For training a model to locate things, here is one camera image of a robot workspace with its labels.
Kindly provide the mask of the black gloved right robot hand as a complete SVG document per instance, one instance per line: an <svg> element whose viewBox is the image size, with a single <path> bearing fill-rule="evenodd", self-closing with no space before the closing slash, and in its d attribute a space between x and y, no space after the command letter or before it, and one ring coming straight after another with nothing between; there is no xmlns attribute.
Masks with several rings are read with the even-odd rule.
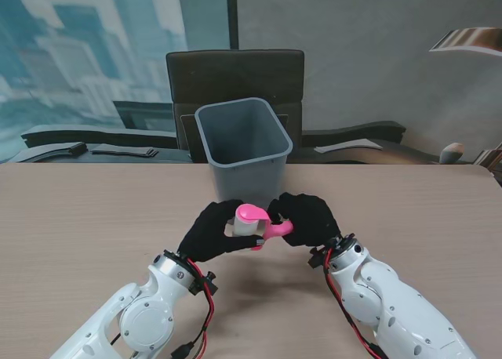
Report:
<svg viewBox="0 0 502 359"><path fill-rule="evenodd" d="M269 204L267 213L273 223L291 222L293 230L282 238L293 247L318 247L341 235L329 206L314 195L285 192Z"/></svg>

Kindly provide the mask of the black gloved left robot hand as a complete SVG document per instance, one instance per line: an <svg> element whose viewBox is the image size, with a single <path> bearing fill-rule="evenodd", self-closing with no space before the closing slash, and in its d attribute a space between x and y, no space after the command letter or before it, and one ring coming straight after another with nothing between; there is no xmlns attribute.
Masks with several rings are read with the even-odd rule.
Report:
<svg viewBox="0 0 502 359"><path fill-rule="evenodd" d="M177 252L193 262L206 262L225 253L251 249L264 243L260 235L227 236L227 222L235 217L242 200L211 202L181 241Z"/></svg>

